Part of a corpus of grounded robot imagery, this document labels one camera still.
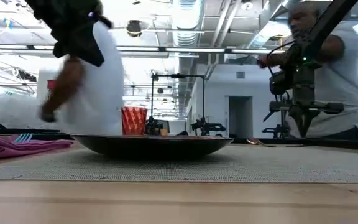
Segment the person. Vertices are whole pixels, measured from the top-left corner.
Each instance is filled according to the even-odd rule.
[[[46,122],[57,121],[68,134],[121,135],[124,68],[108,31],[112,23],[103,16],[100,1],[94,13],[100,19],[93,26],[93,35],[104,63],[97,67],[69,55],[40,117]]]
[[[288,23],[296,32],[310,30],[320,16],[314,1],[301,2],[289,13]],[[324,41],[316,60],[322,65],[315,70],[316,102],[341,102],[344,111],[329,115],[321,112],[310,125],[307,138],[358,140],[358,35],[350,24],[342,22]],[[286,54],[259,56],[259,67],[281,65]],[[295,121],[287,118],[290,135],[299,138]]]

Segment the pink towel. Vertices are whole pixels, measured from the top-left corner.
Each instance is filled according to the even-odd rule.
[[[26,156],[40,152],[51,151],[70,147],[73,142],[66,140],[40,141],[30,140],[29,142],[14,143],[16,136],[0,136],[0,159]]]

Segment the woven placemat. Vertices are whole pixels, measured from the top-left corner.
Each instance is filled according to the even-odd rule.
[[[0,180],[358,183],[358,152],[244,145],[197,161],[120,161],[79,149],[0,164]]]

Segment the table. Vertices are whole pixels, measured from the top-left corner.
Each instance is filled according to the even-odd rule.
[[[358,184],[0,181],[0,223],[358,224]]]

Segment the white shirt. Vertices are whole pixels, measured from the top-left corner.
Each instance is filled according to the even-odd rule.
[[[97,67],[81,61],[85,67],[83,84],[58,112],[58,123],[67,134],[122,135],[124,68],[121,55],[102,22],[94,24],[93,36],[104,63]]]
[[[331,35],[336,35],[345,44],[342,59],[323,64],[315,71],[316,102],[339,102],[344,111],[336,115],[321,112],[310,125],[308,138],[320,138],[358,128],[358,35],[349,24],[339,24]],[[292,118],[288,120],[291,135],[300,137]]]

